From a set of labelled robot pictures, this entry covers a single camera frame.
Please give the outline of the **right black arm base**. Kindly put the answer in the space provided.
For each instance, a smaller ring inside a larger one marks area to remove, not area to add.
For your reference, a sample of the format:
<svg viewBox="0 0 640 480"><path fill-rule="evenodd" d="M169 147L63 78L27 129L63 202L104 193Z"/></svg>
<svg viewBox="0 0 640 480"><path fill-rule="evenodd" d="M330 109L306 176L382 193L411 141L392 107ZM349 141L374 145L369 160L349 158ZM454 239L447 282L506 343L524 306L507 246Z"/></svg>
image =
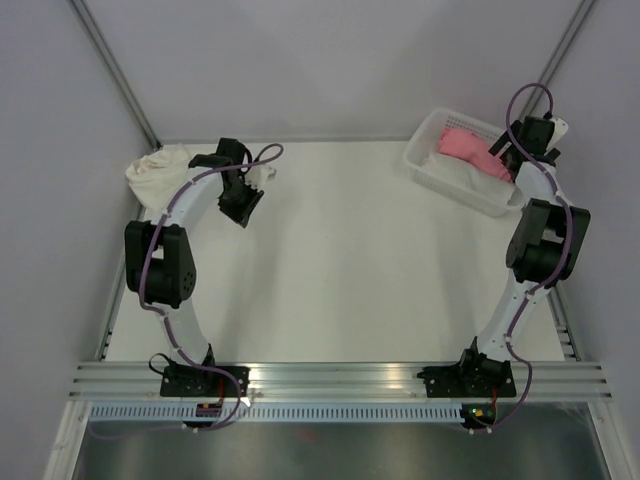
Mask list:
<svg viewBox="0 0 640 480"><path fill-rule="evenodd" d="M456 363L424 367L416 377L423 381L428 398L516 397L510 361L480 352L477 338Z"/></svg>

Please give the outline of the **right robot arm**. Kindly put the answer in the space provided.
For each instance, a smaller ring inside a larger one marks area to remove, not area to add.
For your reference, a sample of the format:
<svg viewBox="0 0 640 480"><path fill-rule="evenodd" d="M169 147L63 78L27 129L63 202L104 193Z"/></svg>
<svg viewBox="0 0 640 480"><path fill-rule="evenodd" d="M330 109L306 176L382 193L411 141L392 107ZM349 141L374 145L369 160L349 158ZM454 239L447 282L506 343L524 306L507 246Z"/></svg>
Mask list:
<svg viewBox="0 0 640 480"><path fill-rule="evenodd" d="M472 348L493 361L510 361L515 340L536 305L572 274L591 212L572 204L556 178L556 147L568 124L548 112L513 122L490 151L525 200L506 251L508 277L494 313Z"/></svg>

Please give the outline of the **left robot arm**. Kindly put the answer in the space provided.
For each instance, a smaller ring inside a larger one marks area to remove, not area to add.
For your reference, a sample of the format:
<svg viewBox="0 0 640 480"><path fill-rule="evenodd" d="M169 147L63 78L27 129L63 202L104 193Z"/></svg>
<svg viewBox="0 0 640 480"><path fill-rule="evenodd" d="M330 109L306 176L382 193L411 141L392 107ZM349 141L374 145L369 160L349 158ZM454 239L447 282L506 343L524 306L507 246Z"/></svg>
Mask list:
<svg viewBox="0 0 640 480"><path fill-rule="evenodd" d="M187 365L183 383L206 396L218 384L210 342L205 338L192 295L197 268L189 239L210 205L245 228L264 196L261 168L278 159L284 147L275 144L254 155L237 139L222 138L210 154L197 154L186 176L169 194L159 212L145 221L131 221L124 232L125 277L140 307L156 315L171 348L171 359Z"/></svg>

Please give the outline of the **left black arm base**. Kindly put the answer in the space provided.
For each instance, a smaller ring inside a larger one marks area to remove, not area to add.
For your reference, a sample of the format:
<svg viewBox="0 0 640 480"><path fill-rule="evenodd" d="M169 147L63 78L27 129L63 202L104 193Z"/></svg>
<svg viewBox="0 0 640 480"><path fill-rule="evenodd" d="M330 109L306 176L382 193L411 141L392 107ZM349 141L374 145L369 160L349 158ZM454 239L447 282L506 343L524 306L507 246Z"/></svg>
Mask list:
<svg viewBox="0 0 640 480"><path fill-rule="evenodd" d="M179 364L163 353L154 354L147 363L151 372L160 375L161 397L218 397L238 398L247 393L250 368L247 366L219 366L222 373L214 373Z"/></svg>

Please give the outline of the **pink t-shirt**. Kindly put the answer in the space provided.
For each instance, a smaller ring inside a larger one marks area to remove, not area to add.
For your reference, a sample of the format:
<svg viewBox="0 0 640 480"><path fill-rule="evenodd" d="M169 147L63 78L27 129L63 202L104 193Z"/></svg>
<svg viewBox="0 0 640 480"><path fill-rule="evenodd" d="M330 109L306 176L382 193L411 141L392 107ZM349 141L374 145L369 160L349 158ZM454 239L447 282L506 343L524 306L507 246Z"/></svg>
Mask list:
<svg viewBox="0 0 640 480"><path fill-rule="evenodd" d="M442 155L465 161L485 174L502 181L513 182L502 161L491 154L489 145L473 132L446 127L439 136L437 147Z"/></svg>

